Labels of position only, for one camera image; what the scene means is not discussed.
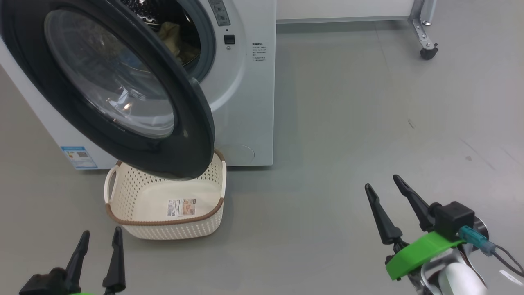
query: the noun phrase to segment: gray floor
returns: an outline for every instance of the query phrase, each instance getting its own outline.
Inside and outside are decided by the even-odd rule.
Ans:
[[[275,164],[231,169],[210,237],[142,241],[126,233],[126,294],[414,294],[392,282],[364,184],[406,241],[422,235],[391,176],[428,203],[456,200],[524,262],[524,3],[439,0],[418,57],[404,22],[278,28]],[[3,293],[65,266],[91,230],[84,291],[103,293],[115,224],[104,172],[75,171],[0,71]],[[472,261],[493,294],[523,287],[494,258]]]

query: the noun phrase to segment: teal connector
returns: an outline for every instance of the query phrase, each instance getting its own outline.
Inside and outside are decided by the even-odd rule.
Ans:
[[[486,256],[491,256],[495,253],[496,245],[469,226],[461,227],[458,230],[458,236],[467,243],[473,244],[473,246],[480,249]]]

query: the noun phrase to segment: washing machine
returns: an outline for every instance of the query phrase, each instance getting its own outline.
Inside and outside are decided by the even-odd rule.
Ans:
[[[0,0],[0,62],[71,164],[272,165],[276,0]]]

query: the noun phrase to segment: washing machine door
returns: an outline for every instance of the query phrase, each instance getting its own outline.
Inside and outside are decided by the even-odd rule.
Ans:
[[[213,157],[198,82],[119,0],[0,0],[1,33],[43,96],[115,158],[195,178]]]

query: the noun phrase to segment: green bracket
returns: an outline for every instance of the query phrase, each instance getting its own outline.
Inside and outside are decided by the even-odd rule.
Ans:
[[[400,279],[438,254],[462,243],[465,241],[450,242],[432,231],[395,254],[386,264],[386,270],[392,280]]]

